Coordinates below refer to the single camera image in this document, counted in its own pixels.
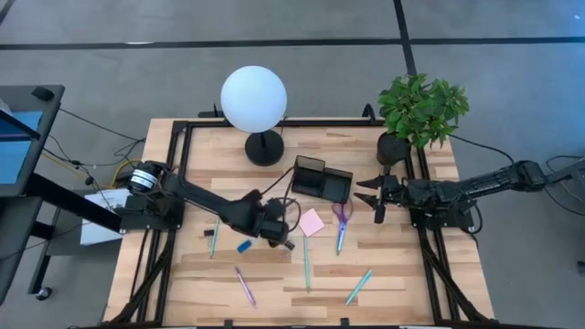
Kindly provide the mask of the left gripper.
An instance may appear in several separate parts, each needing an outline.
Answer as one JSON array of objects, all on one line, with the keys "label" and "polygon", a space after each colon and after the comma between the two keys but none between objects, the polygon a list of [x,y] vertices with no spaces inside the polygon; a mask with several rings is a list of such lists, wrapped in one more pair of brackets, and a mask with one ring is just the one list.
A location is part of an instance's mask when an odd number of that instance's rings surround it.
[{"label": "left gripper", "polygon": [[259,190],[252,190],[237,202],[237,229],[244,235],[266,239],[273,248],[285,245],[289,226],[282,217],[286,207],[278,198],[270,198],[265,203],[262,199]]}]

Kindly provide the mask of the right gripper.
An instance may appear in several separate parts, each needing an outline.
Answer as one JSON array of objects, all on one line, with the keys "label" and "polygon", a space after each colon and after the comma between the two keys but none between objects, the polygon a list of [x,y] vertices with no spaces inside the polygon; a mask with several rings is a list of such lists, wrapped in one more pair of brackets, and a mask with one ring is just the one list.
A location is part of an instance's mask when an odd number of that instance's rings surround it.
[{"label": "right gripper", "polygon": [[375,210],[374,222],[382,224],[385,220],[386,204],[406,207],[409,202],[407,187],[395,175],[378,175],[375,178],[356,182],[358,186],[378,189],[378,196],[354,193],[354,196]]}]

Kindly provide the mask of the pink sticky note pad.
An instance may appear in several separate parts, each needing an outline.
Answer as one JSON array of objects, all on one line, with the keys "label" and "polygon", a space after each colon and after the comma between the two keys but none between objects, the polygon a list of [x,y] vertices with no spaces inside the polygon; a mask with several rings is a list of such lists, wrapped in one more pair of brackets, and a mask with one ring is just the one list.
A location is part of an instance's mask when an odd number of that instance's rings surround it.
[{"label": "pink sticky note pad", "polygon": [[316,210],[311,208],[301,215],[299,226],[303,234],[309,238],[324,228],[324,222],[319,217]]}]

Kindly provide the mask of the teal pen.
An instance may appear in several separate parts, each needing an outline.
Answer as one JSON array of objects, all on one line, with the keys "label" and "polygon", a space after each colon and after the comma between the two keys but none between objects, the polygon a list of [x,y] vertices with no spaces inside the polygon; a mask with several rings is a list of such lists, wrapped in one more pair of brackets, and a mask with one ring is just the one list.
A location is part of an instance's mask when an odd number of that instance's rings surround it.
[{"label": "teal pen", "polygon": [[357,297],[359,292],[363,289],[364,285],[369,281],[373,273],[372,269],[369,269],[366,274],[361,278],[355,289],[348,295],[345,306],[348,306]]},{"label": "teal pen", "polygon": [[213,235],[211,237],[211,242],[210,242],[209,257],[211,259],[214,257],[214,254],[215,254],[215,249],[216,249],[216,244],[217,244],[217,239],[218,239],[218,230],[220,228],[220,224],[221,224],[221,220],[217,219],[215,227],[214,227],[214,232],[213,232]]},{"label": "teal pen", "polygon": [[310,269],[310,257],[308,248],[308,238],[303,236],[303,264],[304,264],[304,276],[305,276],[305,288],[307,293],[311,291],[311,269]]}]

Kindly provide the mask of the purple handled scissors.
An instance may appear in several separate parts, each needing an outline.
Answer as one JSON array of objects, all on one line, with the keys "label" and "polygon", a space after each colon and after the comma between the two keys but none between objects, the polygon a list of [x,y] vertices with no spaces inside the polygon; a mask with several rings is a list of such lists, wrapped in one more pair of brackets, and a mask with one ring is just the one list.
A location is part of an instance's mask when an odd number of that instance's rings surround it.
[{"label": "purple handled scissors", "polygon": [[344,244],[347,222],[353,216],[354,213],[353,201],[350,198],[348,198],[344,204],[334,203],[332,209],[335,215],[337,216],[339,222],[339,229],[335,247],[336,255],[339,256]]}]

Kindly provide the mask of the purple pen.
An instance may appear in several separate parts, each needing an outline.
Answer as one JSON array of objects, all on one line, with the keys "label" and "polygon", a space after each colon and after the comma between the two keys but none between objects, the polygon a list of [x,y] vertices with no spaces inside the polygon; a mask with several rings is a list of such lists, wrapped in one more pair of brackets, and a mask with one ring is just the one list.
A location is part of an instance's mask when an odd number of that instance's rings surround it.
[{"label": "purple pen", "polygon": [[242,286],[242,289],[243,289],[244,293],[246,294],[246,297],[247,297],[248,301],[250,302],[250,305],[252,307],[256,307],[257,306],[257,302],[255,300],[255,297],[253,296],[253,293],[252,293],[250,287],[246,283],[246,281],[245,281],[245,279],[244,279],[244,277],[243,277],[243,275],[242,275],[239,267],[238,266],[235,266],[234,269],[235,269],[237,278],[239,280],[239,283]]}]

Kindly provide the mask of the black mesh desk organizer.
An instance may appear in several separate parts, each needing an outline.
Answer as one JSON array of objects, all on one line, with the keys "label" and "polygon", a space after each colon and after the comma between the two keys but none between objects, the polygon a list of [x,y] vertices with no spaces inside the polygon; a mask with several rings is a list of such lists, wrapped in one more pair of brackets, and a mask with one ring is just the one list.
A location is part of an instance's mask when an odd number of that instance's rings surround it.
[{"label": "black mesh desk organizer", "polygon": [[345,204],[352,180],[351,172],[327,167],[320,159],[298,155],[293,168],[292,191]]}]

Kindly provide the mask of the green potted plant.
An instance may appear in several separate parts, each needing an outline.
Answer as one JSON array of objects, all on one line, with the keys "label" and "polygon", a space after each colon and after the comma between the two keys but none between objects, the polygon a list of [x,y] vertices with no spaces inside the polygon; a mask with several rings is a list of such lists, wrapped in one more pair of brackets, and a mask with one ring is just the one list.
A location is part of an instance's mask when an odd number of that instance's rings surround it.
[{"label": "green potted plant", "polygon": [[435,142],[443,144],[470,110],[465,89],[447,80],[427,81],[425,74],[398,76],[378,94],[386,131],[377,142],[377,160],[392,166]]}]

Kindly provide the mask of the white globe table lamp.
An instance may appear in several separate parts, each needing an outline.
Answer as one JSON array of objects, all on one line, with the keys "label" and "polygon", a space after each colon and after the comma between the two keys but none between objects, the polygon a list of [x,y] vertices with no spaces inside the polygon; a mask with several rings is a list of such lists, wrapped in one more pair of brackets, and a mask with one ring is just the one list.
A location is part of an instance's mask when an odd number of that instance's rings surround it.
[{"label": "white globe table lamp", "polygon": [[283,139],[273,129],[284,118],[287,103],[282,80],[265,67],[241,67],[224,81],[221,108],[232,126],[249,135],[244,151],[253,164],[270,166],[281,160]]}]

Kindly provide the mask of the grey equipment stand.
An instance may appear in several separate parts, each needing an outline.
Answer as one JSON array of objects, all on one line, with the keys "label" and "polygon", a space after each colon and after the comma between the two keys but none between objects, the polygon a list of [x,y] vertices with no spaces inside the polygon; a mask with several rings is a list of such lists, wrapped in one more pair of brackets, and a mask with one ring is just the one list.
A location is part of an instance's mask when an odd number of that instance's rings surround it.
[{"label": "grey equipment stand", "polygon": [[[574,163],[556,170],[551,163],[558,159],[572,159]],[[556,155],[547,159],[545,166],[550,171],[549,184],[561,185],[567,193],[575,197],[585,207],[585,155]],[[578,194],[566,186],[565,182],[570,180],[573,180],[580,187]]]}]

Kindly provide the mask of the black side desk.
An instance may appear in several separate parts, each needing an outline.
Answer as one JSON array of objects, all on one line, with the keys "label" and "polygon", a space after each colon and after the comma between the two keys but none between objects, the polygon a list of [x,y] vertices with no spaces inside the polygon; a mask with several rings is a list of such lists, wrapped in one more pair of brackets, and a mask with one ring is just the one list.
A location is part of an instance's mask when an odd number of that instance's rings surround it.
[{"label": "black side desk", "polygon": [[[0,185],[0,305],[15,278],[30,237],[45,243],[58,238],[58,227],[37,221],[44,203],[117,232],[121,217],[35,172],[50,130],[61,105],[65,87],[40,85],[54,92],[51,101],[42,101],[31,92],[34,85],[0,86],[0,142],[31,141],[17,180]],[[16,119],[13,111],[42,111],[36,130]]]}]

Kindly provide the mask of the blue screen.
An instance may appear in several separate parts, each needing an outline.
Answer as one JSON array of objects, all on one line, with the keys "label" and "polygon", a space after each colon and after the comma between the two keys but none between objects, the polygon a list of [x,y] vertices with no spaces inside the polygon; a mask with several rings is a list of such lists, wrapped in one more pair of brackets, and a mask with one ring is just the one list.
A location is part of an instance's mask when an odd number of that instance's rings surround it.
[{"label": "blue screen", "polygon": [[[31,129],[36,130],[43,112],[13,111],[12,114]],[[12,185],[16,182],[31,144],[31,141],[0,142],[0,185]]]}]

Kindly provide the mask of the black aluminium table frame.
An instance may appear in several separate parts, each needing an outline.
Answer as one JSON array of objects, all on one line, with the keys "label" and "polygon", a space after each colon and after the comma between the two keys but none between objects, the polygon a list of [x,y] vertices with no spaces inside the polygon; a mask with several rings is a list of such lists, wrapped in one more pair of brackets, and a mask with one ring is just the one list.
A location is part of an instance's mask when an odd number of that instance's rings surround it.
[{"label": "black aluminium table frame", "polygon": [[[246,134],[220,120],[154,119],[143,157],[161,162],[172,159],[185,168],[189,181],[229,199],[255,188],[270,197],[283,195],[298,155],[351,172],[358,182],[378,174],[376,146],[382,128],[367,119],[288,119],[281,133],[282,160],[259,167],[244,154]],[[301,230],[292,233],[294,250],[274,249],[256,240],[238,253],[243,237],[220,226],[211,259],[204,231],[214,228],[216,219],[200,208],[187,207],[175,238],[164,324],[200,328],[232,320],[235,327],[306,329],[336,326],[341,318],[354,326],[433,322],[419,238],[406,210],[388,207],[384,222],[376,224],[372,209],[356,200],[346,242],[337,256],[337,219],[328,201],[298,196],[288,221],[294,222],[299,213],[311,208],[324,228],[308,239],[312,289],[307,293]],[[256,307],[250,305],[235,266],[250,287]],[[369,269],[371,278],[345,306]]]}]

